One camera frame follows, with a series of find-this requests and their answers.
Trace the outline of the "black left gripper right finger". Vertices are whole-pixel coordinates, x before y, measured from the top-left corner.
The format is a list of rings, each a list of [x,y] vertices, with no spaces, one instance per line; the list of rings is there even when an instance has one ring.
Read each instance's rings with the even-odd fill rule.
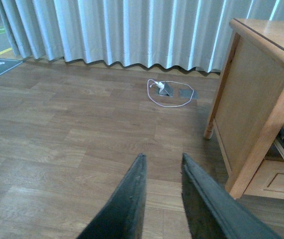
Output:
[[[279,239],[194,160],[182,155],[182,199],[193,239]]]

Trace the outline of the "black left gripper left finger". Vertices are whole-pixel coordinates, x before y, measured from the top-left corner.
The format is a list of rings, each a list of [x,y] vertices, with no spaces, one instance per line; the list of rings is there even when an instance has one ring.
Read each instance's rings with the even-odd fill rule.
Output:
[[[79,239],[142,238],[147,158],[138,154],[103,208],[78,235]]]

